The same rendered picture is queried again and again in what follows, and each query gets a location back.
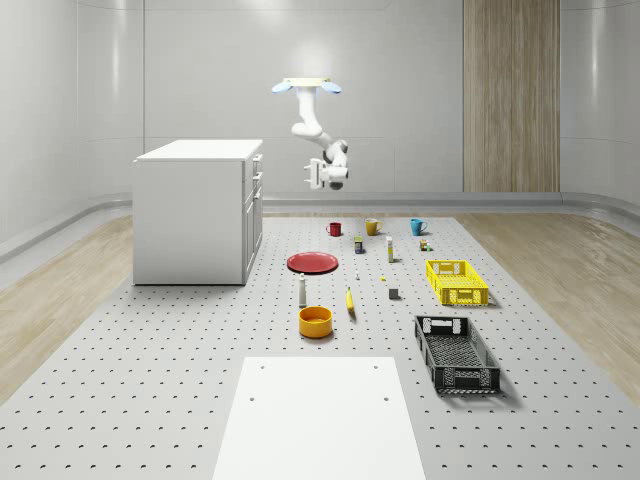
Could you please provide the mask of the dark grey basket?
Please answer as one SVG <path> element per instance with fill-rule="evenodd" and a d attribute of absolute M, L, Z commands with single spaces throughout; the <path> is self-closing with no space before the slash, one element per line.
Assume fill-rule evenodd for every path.
<path fill-rule="evenodd" d="M 414 322 L 414 335 L 436 390 L 500 390 L 499 365 L 468 318 L 416 315 Z"/>

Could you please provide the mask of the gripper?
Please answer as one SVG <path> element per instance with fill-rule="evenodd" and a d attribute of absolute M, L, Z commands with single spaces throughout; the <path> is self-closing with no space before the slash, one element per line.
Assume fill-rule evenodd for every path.
<path fill-rule="evenodd" d="M 320 189 L 324 187 L 324 180 L 322 178 L 322 172 L 324 169 L 324 163 L 320 159 L 312 158 L 310 163 L 304 167 L 309 171 L 309 179 L 307 182 L 311 189 Z"/>

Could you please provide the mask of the white board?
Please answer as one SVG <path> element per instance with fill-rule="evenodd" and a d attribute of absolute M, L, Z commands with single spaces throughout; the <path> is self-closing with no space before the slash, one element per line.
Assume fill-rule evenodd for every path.
<path fill-rule="evenodd" d="M 391 357 L 248 357 L 213 480 L 425 480 Z"/>

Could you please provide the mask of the yellow bowl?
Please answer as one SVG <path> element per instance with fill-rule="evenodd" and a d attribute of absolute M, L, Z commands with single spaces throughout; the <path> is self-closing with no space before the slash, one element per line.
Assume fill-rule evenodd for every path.
<path fill-rule="evenodd" d="M 332 330 L 332 312 L 322 306 L 302 308 L 298 314 L 299 332 L 308 338 L 323 338 Z"/>

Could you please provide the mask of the yellow basket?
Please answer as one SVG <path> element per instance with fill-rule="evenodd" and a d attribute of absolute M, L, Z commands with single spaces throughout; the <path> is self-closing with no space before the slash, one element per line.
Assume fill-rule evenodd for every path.
<path fill-rule="evenodd" d="M 488 286 L 465 260 L 427 260 L 426 276 L 443 305 L 487 305 Z"/>

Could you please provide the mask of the red plate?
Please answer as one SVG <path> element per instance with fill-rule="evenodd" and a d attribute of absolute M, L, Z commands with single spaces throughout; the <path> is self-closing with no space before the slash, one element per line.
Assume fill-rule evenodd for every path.
<path fill-rule="evenodd" d="M 287 260 L 287 267 L 295 272 L 308 275 L 329 273 L 338 267 L 336 257 L 322 252 L 302 252 L 292 255 Z"/>

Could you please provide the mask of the white cabinet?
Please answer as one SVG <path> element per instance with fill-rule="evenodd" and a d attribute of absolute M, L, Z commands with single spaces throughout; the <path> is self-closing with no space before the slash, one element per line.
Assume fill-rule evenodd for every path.
<path fill-rule="evenodd" d="M 176 140 L 134 161 L 134 283 L 246 283 L 262 240 L 261 146 Z"/>

